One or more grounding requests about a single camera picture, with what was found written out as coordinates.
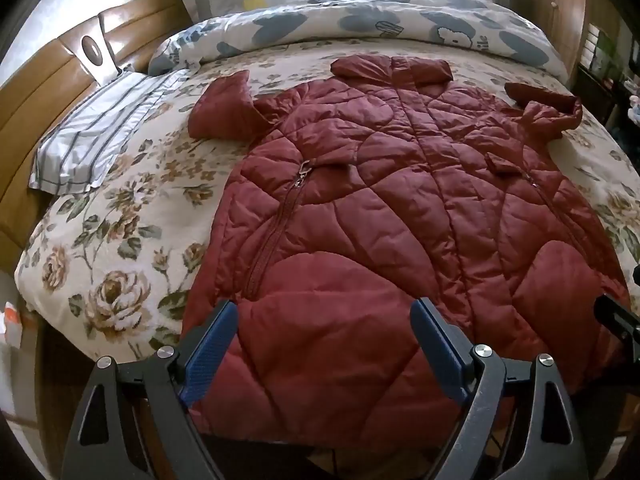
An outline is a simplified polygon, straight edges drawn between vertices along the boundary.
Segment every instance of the floral bedspread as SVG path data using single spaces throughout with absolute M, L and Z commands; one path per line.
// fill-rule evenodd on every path
M 189 111 L 221 75 L 249 69 L 255 96 L 328 77 L 332 60 L 362 52 L 445 59 L 457 81 L 507 102 L 507 81 L 566 92 L 535 68 L 409 40 L 313 41 L 209 63 L 134 134 L 100 188 L 52 204 L 15 273 L 27 303 L 93 359 L 108 354 L 128 362 L 177 342 L 212 218 L 228 174 L 247 149 L 191 139 Z M 632 280 L 640 260 L 640 177 L 588 112 L 550 150 L 600 216 L 640 313 L 640 288 Z

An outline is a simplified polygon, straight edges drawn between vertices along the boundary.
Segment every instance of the wooden headboard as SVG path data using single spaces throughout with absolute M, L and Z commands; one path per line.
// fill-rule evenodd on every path
M 133 0 L 49 41 L 0 88 L 0 270 L 12 274 L 51 195 L 28 188 L 40 140 L 86 95 L 192 25 L 182 0 Z

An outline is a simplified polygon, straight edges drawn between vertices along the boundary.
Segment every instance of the striped pillowcase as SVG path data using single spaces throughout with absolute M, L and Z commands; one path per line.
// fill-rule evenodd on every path
M 40 141 L 29 187 L 64 195 L 100 186 L 140 124 L 188 73 L 149 77 L 125 70 L 80 101 Z

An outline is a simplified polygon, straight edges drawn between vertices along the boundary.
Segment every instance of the jacket cuff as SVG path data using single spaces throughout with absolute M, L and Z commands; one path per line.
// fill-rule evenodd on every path
M 507 83 L 504 89 L 525 109 L 521 121 L 544 142 L 560 139 L 564 130 L 575 130 L 582 122 L 582 102 L 574 95 L 522 83 Z
M 242 70 L 211 83 L 191 110 L 189 136 L 250 142 L 269 129 L 271 123 L 254 106 L 248 79 L 249 71 Z

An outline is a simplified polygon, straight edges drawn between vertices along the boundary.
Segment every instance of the zipper pull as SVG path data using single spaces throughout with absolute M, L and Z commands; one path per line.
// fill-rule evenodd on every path
M 524 178 L 527 179 L 533 187 L 540 187 L 529 173 L 524 173 Z
M 311 173 L 313 167 L 311 166 L 311 162 L 309 160 L 305 160 L 298 170 L 298 177 L 296 181 L 293 183 L 293 187 L 300 187 L 302 183 L 305 181 L 306 176 Z

